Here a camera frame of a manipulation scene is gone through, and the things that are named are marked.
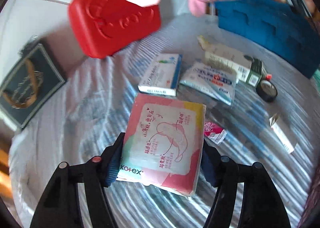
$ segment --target white box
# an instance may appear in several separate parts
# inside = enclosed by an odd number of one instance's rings
[[[176,96],[182,55],[159,54],[150,64],[138,88],[141,92]]]
[[[199,44],[205,51],[205,64],[223,70],[227,67],[237,73],[237,79],[257,87],[262,76],[266,76],[261,60],[244,54],[221,43],[211,44],[203,36],[198,37]]]

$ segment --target sanitary pad illustration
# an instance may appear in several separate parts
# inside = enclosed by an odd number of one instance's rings
[[[175,162],[180,162],[183,153],[188,148],[188,141],[182,125],[163,122],[158,124],[157,131],[158,134],[166,136],[171,144],[178,148],[178,156],[176,157]]]
[[[191,196],[199,175],[204,115],[203,104],[138,94],[117,179]]]

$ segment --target pink wrapper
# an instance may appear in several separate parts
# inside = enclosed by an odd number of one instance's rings
[[[204,136],[215,144],[220,145],[226,137],[227,131],[211,121],[204,124]]]

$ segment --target plastic packet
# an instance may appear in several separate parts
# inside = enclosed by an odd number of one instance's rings
[[[180,83],[212,98],[232,105],[235,98],[236,74],[217,70],[209,65],[195,62],[182,76]]]

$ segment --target red toy handbag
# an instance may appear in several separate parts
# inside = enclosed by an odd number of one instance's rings
[[[73,0],[68,15],[82,51],[100,59],[161,25],[157,5],[142,8],[126,0]]]

